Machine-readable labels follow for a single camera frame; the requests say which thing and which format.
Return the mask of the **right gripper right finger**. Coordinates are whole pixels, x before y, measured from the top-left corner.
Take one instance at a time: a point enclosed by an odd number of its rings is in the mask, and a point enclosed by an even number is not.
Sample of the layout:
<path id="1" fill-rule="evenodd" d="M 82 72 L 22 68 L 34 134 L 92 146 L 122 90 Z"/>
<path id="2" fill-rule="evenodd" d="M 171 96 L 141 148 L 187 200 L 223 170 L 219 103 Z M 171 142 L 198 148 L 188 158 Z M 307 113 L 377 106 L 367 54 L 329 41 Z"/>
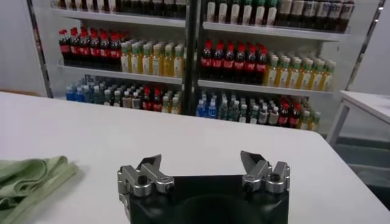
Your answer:
<path id="1" fill-rule="evenodd" d="M 290 167 L 286 162 L 278 161 L 272 166 L 260 154 L 240 152 L 241 162 L 246 171 L 242 176 L 245 192 L 254 193 L 262 189 L 271 194 L 283 194 L 289 191 Z"/>

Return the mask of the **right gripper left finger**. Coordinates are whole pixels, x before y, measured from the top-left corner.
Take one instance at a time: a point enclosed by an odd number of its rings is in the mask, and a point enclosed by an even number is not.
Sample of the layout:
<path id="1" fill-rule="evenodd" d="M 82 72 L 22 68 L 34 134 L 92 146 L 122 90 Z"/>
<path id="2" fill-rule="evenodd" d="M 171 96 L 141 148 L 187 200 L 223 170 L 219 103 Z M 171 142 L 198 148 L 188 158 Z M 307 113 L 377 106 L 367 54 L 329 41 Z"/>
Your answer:
<path id="1" fill-rule="evenodd" d="M 136 168 L 121 166 L 117 171 L 119 195 L 147 197 L 153 187 L 161 194 L 170 194 L 175 188 L 174 177 L 160 171 L 161 159 L 162 155 L 158 154 L 143 158 Z"/>

